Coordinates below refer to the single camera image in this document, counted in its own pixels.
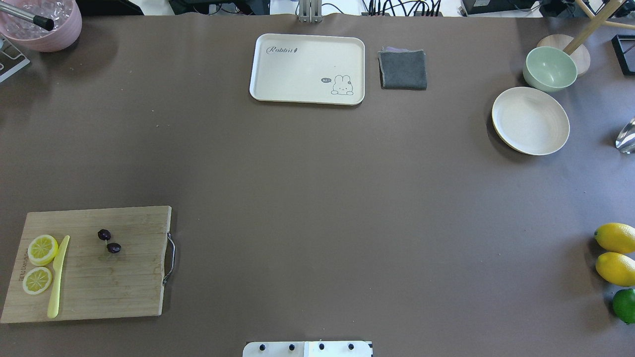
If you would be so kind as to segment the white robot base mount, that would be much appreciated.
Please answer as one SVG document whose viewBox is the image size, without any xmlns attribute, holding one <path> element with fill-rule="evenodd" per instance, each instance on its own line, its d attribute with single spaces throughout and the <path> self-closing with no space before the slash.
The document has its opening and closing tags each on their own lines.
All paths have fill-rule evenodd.
<svg viewBox="0 0 635 357">
<path fill-rule="evenodd" d="M 372 357 L 367 341 L 273 341 L 247 343 L 243 357 Z"/>
</svg>

